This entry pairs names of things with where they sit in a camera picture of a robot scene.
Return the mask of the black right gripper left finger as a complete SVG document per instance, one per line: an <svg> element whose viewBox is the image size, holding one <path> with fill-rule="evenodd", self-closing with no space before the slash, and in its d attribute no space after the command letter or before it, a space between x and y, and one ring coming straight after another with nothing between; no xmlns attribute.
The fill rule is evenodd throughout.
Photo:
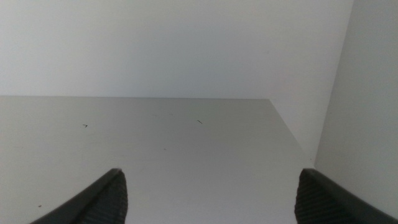
<svg viewBox="0 0 398 224"><path fill-rule="evenodd" d="M76 196L33 224L124 224L128 210L126 178L111 169Z"/></svg>

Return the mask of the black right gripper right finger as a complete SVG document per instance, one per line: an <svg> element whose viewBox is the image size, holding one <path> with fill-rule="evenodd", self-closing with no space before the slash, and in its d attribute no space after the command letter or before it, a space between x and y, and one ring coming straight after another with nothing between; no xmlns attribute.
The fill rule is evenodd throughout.
<svg viewBox="0 0 398 224"><path fill-rule="evenodd" d="M294 213L298 224L397 224L315 169L300 173Z"/></svg>

